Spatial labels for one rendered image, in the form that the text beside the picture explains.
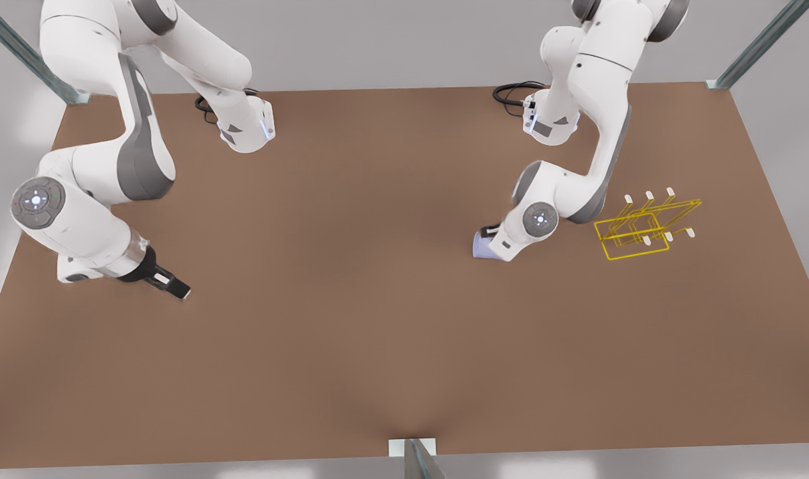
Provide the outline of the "lavender cup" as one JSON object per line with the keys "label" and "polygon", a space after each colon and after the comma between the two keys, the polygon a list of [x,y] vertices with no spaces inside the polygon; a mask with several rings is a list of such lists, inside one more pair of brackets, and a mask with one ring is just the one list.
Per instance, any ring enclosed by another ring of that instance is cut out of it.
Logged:
{"label": "lavender cup", "polygon": [[503,261],[501,255],[496,254],[490,245],[492,245],[494,238],[482,238],[480,237],[480,230],[474,236],[472,240],[472,257],[476,258],[483,258],[483,259],[499,259]]}

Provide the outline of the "silver frame post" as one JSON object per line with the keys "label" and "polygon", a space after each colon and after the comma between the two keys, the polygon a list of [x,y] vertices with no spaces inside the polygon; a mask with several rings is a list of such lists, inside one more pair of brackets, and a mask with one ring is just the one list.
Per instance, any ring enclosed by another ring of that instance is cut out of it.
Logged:
{"label": "silver frame post", "polygon": [[49,70],[40,54],[0,16],[0,43],[67,105],[87,105],[91,94],[73,88]]}
{"label": "silver frame post", "polygon": [[389,457],[404,460],[404,479],[447,479],[436,463],[435,438],[399,438],[387,442]]}
{"label": "silver frame post", "polygon": [[779,39],[809,10],[809,0],[788,0],[769,24],[718,76],[705,81],[708,90],[730,90]]}

